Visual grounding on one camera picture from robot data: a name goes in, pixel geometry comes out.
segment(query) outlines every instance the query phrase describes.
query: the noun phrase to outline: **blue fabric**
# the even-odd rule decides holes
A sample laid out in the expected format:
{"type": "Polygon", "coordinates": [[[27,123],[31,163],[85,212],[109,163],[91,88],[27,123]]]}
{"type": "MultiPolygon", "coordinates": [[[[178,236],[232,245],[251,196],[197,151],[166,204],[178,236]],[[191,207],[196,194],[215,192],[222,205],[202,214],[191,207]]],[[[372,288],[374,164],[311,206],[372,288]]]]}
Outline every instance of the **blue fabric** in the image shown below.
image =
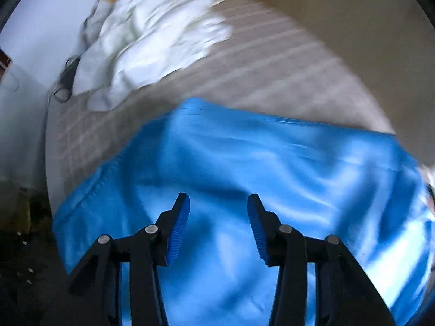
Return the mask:
{"type": "MultiPolygon", "coordinates": [[[[171,326],[268,324],[278,270],[258,256],[251,193],[306,236],[338,235],[398,326],[421,303],[433,224],[417,163],[392,135],[189,99],[143,126],[62,204],[53,230],[67,270],[99,235],[120,238],[153,223],[179,192],[189,194],[191,214],[178,259],[160,269],[171,326]]],[[[308,325],[314,285],[309,266],[308,325]]],[[[128,304],[123,310],[127,324],[128,304]]]]}

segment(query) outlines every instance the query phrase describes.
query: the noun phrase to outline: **pile of white clothing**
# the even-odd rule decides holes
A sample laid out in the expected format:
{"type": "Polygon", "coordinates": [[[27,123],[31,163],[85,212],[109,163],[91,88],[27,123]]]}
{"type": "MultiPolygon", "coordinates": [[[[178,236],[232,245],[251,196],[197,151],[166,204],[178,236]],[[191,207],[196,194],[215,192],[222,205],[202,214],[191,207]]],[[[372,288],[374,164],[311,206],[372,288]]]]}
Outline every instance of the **pile of white clothing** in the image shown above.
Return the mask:
{"type": "Polygon", "coordinates": [[[108,111],[140,87],[206,56],[230,37],[211,11],[223,0],[100,0],[84,26],[73,95],[95,90],[88,109],[108,111]]]}

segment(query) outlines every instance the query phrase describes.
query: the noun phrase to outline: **crumpled white fabric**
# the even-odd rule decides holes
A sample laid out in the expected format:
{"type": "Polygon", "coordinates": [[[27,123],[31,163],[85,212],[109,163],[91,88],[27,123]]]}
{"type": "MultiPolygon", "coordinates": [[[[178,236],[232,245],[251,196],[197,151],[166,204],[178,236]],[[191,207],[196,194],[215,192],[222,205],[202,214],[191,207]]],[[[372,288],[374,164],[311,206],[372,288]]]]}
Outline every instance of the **crumpled white fabric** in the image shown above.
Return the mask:
{"type": "Polygon", "coordinates": [[[88,109],[108,111],[135,89],[186,68],[230,37],[210,8],[223,0],[100,0],[86,20],[73,95],[96,90],[88,109]]]}

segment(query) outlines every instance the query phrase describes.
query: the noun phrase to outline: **gray cloth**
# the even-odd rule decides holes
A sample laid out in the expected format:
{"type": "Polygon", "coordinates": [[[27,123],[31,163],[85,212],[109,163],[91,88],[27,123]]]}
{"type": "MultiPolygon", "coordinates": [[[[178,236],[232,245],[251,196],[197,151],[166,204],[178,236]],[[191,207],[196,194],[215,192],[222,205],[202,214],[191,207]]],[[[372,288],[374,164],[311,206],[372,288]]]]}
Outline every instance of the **gray cloth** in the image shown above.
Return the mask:
{"type": "Polygon", "coordinates": [[[86,109],[88,95],[52,101],[46,140],[52,210],[148,120],[183,99],[230,108],[393,132],[360,80],[322,42],[288,17],[254,0],[227,0],[216,10],[234,28],[210,55],[157,84],[140,88],[116,109],[86,109]]]}

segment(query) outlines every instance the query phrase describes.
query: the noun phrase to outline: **white cloth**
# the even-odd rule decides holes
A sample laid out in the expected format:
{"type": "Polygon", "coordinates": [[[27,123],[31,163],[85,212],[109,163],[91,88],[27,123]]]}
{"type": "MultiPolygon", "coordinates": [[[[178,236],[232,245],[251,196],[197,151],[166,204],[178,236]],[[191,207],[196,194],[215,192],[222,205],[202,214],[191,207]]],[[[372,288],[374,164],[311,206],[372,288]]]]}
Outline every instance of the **white cloth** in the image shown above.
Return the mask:
{"type": "Polygon", "coordinates": [[[206,56],[231,27],[210,11],[223,0],[100,0],[86,20],[73,94],[96,91],[88,109],[108,111],[135,89],[206,56]]]}

